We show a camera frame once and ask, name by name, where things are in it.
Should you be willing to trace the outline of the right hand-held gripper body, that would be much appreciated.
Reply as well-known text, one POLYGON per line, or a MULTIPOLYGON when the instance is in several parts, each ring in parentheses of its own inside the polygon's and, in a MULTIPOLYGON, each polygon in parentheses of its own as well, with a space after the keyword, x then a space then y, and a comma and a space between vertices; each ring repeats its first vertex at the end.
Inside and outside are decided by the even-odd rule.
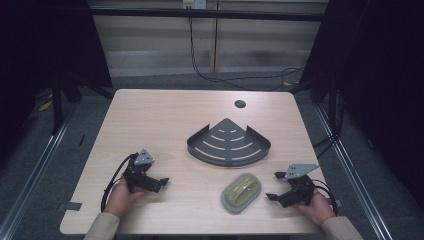
POLYGON ((288 166, 283 178, 290 184, 291 190, 279 197, 279 202, 284 208, 311 199, 315 185, 308 173, 318 168, 318 164, 290 164, 288 166))

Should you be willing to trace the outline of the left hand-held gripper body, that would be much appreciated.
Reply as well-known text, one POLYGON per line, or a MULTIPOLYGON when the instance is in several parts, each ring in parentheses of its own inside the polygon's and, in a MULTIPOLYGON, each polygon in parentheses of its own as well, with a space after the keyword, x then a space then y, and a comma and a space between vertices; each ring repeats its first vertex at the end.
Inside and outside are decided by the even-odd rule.
POLYGON ((136 188, 149 191, 149 186, 160 185, 159 180, 147 175, 147 171, 153 163, 153 157, 145 149, 130 157, 128 166, 123 173, 130 192, 135 192, 136 188))

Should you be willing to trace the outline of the yellow-green soap box grey base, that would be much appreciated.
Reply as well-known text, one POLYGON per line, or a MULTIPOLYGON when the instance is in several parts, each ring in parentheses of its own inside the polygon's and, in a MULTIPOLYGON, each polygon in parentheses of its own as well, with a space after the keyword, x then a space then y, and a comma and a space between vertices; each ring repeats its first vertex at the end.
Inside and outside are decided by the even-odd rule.
POLYGON ((261 193, 260 180, 251 173, 235 178, 221 193, 223 206, 233 214, 241 213, 261 193))

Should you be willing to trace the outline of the dark grey metal corner rack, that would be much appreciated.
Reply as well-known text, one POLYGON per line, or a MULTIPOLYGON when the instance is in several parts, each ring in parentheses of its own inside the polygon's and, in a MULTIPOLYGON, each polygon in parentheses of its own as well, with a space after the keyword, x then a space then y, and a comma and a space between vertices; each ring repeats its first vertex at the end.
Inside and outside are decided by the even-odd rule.
POLYGON ((187 140, 187 151, 198 160, 219 167, 243 167, 266 157, 271 142, 247 126, 242 129, 229 118, 206 125, 187 140))

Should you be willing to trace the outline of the person's right hand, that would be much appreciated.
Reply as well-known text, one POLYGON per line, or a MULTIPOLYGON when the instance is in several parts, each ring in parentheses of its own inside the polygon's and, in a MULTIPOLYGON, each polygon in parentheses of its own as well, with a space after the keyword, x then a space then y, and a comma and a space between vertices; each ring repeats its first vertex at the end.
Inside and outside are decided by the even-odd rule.
POLYGON ((335 213, 323 194, 315 190, 308 204, 298 203, 294 208, 306 215, 313 223, 321 226, 326 220, 334 218, 335 213))

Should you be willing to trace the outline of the person's left hand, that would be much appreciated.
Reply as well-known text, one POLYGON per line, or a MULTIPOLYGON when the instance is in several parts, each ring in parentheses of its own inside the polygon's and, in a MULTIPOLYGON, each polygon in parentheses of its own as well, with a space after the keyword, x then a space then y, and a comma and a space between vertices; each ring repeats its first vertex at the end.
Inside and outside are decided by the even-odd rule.
POLYGON ((136 201, 145 197, 148 191, 137 189, 135 192, 130 192, 125 179, 121 179, 116 183, 109 195, 104 213, 110 213, 121 219, 129 212, 136 201))

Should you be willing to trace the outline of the black metal stand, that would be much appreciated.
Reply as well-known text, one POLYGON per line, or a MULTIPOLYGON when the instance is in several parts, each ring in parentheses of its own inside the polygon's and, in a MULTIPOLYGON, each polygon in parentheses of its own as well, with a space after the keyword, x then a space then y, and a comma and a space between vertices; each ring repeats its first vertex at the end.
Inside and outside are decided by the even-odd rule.
POLYGON ((52 88, 52 103, 54 112, 54 125, 52 134, 55 135, 60 130, 63 124, 61 88, 59 86, 54 86, 52 88))

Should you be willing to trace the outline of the black curtain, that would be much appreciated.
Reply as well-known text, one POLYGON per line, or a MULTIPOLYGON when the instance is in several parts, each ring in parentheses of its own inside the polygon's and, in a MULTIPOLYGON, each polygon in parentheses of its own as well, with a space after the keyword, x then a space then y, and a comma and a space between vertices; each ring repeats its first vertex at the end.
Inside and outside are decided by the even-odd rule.
POLYGON ((424 0, 328 0, 301 81, 337 88, 424 210, 424 0))
POLYGON ((0 0, 0 166, 19 141, 35 95, 113 86, 88 0, 0 0))

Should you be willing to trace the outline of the metal floor rail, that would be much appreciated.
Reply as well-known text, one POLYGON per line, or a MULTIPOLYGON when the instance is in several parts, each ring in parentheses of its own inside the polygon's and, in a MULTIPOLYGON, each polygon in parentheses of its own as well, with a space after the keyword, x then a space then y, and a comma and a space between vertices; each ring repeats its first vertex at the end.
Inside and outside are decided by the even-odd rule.
POLYGON ((74 115, 75 109, 71 109, 64 122, 58 128, 57 132, 53 134, 48 144, 46 145, 42 155, 39 157, 38 162, 32 171, 29 179, 26 181, 23 189, 18 195, 17 200, 12 205, 10 211, 7 213, 5 220, 0 225, 0 240, 12 240, 18 225, 20 224, 31 199, 41 182, 58 146, 60 145, 69 125, 70 120, 74 115))
POLYGON ((334 131, 330 127, 329 117, 325 109, 318 105, 316 107, 318 117, 324 127, 324 130, 331 140, 331 146, 333 147, 338 159, 349 179, 359 202, 364 209, 364 212, 379 240, 394 240, 390 230, 383 219, 380 211, 376 207, 372 200, 368 190, 366 189, 362 179, 360 178, 355 166, 347 153, 342 141, 336 137, 334 131))

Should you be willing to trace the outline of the black horizontal frame bar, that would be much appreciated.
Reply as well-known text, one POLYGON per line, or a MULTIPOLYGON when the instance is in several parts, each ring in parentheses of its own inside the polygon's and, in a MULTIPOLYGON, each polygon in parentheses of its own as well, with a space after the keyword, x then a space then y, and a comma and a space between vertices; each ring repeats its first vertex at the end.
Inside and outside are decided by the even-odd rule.
POLYGON ((248 19, 248 20, 281 20, 321 22, 326 19, 324 14, 283 13, 283 12, 253 12, 231 10, 184 10, 184 9, 145 9, 145 8, 106 8, 93 7, 89 9, 92 15, 104 16, 140 16, 140 17, 179 17, 179 18, 214 18, 214 19, 248 19))

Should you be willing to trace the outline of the white wall socket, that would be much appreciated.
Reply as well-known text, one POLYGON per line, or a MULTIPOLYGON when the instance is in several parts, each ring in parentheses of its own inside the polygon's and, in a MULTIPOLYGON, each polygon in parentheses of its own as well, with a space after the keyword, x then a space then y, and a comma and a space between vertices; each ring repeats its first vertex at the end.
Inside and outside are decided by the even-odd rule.
POLYGON ((200 9, 205 10, 207 8, 206 0, 182 0, 184 9, 200 9))

